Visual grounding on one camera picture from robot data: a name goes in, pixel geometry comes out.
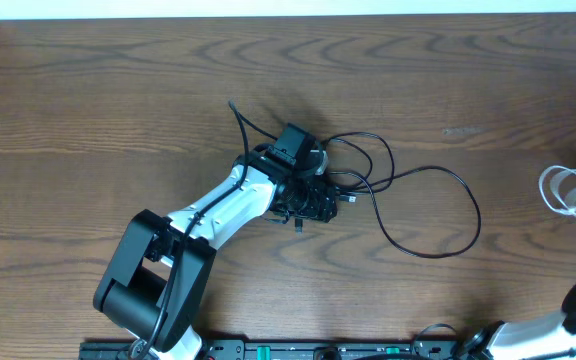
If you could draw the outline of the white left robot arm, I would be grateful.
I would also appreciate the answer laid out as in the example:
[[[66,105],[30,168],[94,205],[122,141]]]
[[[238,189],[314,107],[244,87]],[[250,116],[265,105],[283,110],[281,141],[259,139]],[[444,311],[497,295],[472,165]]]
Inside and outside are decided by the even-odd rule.
[[[188,206],[128,223],[93,297],[94,308],[135,338],[126,359],[192,359],[193,330],[217,251],[255,218],[327,223],[337,214],[322,142],[290,124],[272,143],[247,149],[228,177]]]

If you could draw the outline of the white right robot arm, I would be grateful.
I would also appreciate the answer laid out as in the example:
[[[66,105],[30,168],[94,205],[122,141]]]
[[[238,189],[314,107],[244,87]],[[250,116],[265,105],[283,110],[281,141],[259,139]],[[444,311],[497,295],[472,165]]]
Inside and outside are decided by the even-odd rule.
[[[576,218],[576,169],[546,168],[538,190],[553,212]],[[464,342],[456,352],[464,359],[576,359],[576,283],[561,308],[524,322],[497,322]]]

